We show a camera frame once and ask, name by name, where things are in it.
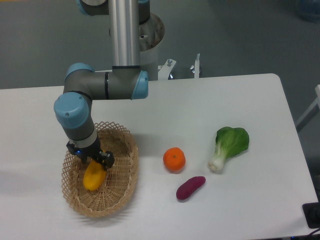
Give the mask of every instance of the bolt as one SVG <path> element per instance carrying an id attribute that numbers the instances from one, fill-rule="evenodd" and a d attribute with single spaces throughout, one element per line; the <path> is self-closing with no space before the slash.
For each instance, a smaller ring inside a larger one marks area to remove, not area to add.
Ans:
<path id="1" fill-rule="evenodd" d="M 169 58 L 167 62 L 168 62 L 168 67 L 171 67 L 171 64 L 172 64 L 172 62 L 173 62 L 172 59 Z"/>

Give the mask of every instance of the gray floor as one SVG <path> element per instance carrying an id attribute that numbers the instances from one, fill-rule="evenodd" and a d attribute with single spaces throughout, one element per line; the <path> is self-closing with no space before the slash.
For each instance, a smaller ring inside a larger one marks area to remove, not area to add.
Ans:
<path id="1" fill-rule="evenodd" d="M 294 121 L 316 98 L 320 24 L 297 16 L 294 0 L 151 0 L 151 11 L 165 24 L 159 63 L 178 61 L 177 78 L 200 53 L 203 77 L 277 74 Z M 108 31 L 107 16 L 84 16 L 74 0 L 0 2 L 0 89 L 63 85 L 76 62 L 110 69 Z M 315 175 L 319 136 L 320 114 L 299 134 Z"/>

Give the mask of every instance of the fake vegetable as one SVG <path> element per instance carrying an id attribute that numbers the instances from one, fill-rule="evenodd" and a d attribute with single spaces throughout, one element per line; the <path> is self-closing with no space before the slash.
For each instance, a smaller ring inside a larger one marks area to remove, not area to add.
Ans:
<path id="1" fill-rule="evenodd" d="M 209 161 L 209 168 L 220 171 L 228 158 L 232 158 L 249 147 L 249 135 L 241 127 L 223 127 L 216 132 L 215 151 L 213 158 Z"/>
<path id="2" fill-rule="evenodd" d="M 178 200 L 188 199 L 198 188 L 205 184 L 206 178 L 204 176 L 194 176 L 182 184 L 176 191 L 176 198 Z"/>
<path id="3" fill-rule="evenodd" d="M 163 163 L 168 170 L 175 172 L 182 169 L 186 164 L 186 157 L 180 148 L 173 147 L 164 153 Z"/>
<path id="4" fill-rule="evenodd" d="M 107 171 L 104 170 L 104 167 L 100 163 L 92 160 L 83 176 L 84 188 L 90 191 L 96 190 L 103 183 L 106 175 Z"/>

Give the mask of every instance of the green leafy vegetable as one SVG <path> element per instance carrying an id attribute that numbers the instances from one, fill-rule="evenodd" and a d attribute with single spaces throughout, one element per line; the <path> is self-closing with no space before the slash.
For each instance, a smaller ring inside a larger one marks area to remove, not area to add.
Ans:
<path id="1" fill-rule="evenodd" d="M 216 132 L 215 151 L 213 158 L 209 161 L 209 168 L 220 171 L 228 158 L 239 155 L 249 147 L 249 135 L 241 127 L 232 128 L 225 126 Z"/>

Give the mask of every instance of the black cable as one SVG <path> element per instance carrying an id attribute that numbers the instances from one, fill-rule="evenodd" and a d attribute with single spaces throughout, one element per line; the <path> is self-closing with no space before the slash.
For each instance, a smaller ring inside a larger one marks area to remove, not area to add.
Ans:
<path id="1" fill-rule="evenodd" d="M 320 228 L 318 228 L 317 230 L 314 230 L 312 232 L 309 233 L 308 238 L 312 237 L 313 234 L 317 233 L 320 231 Z"/>

